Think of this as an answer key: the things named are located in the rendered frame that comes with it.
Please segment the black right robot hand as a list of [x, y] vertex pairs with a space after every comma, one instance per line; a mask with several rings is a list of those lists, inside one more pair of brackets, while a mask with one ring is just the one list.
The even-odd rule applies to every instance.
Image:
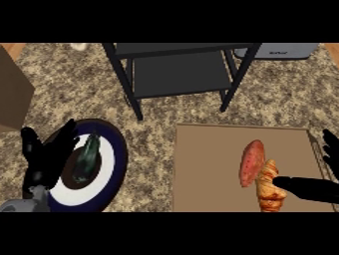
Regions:
[[[322, 160], [339, 180], [339, 138], [328, 129], [322, 131], [322, 138], [325, 141]], [[300, 199], [339, 204], [339, 182], [325, 179], [276, 176], [272, 179], [272, 184], [290, 191]]]

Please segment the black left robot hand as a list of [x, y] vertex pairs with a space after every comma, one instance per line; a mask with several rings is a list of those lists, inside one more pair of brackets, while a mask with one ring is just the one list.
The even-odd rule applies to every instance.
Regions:
[[22, 154], [28, 162], [22, 182], [25, 192], [31, 192], [31, 189], [38, 185], [47, 189], [54, 187], [68, 157], [80, 141], [75, 125], [75, 121], [68, 120], [54, 139], [46, 144], [41, 144], [29, 127], [20, 129]]

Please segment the red sweet potato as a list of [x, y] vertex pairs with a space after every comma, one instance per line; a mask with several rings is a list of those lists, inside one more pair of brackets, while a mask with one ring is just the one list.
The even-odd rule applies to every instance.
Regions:
[[263, 143], [256, 139], [244, 148], [239, 162], [239, 185], [247, 187], [257, 175], [257, 172], [264, 164], [264, 149]]

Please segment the brown tray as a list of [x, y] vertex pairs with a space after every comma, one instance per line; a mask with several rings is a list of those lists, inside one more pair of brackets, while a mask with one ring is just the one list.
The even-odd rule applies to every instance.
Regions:
[[239, 185], [242, 150], [260, 140], [282, 176], [331, 180], [322, 146], [304, 128], [179, 124], [174, 131], [171, 210], [256, 212], [256, 187]]

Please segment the black tiered shelf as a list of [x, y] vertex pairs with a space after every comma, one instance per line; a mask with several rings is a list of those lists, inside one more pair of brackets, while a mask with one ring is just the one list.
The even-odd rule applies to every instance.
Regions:
[[137, 120], [140, 100], [219, 92], [226, 110], [260, 43], [103, 43]]

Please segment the dark green cucumber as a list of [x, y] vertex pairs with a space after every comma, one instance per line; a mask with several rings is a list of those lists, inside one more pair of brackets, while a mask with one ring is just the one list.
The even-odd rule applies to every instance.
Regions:
[[100, 147], [100, 136], [93, 131], [85, 139], [84, 146], [81, 147], [81, 152], [77, 157], [74, 169], [72, 169], [72, 179], [77, 183], [85, 182], [93, 174], [93, 169], [96, 165], [96, 157]]

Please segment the golden croissant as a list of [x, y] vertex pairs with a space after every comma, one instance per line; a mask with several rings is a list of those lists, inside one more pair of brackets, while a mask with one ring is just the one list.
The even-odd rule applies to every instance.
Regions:
[[287, 192], [272, 183], [276, 176], [275, 160], [269, 159], [256, 177], [256, 196], [261, 212], [278, 212], [287, 197]]

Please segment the blue and white plate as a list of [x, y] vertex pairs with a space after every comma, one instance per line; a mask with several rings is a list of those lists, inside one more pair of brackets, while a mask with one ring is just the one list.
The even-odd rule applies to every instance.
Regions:
[[53, 212], [102, 212], [125, 177], [127, 144], [119, 130], [103, 120], [78, 120], [75, 129], [80, 141], [47, 203]]

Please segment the brown wooden box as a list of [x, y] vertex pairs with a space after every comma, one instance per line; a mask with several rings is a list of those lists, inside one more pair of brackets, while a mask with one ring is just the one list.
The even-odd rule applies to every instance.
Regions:
[[32, 95], [34, 87], [0, 46], [0, 132], [20, 129]]

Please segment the grey appliance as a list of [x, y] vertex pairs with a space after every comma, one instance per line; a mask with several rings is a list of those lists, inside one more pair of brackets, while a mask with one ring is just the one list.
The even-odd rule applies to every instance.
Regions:
[[304, 60], [318, 47], [316, 43], [263, 43], [256, 60]]

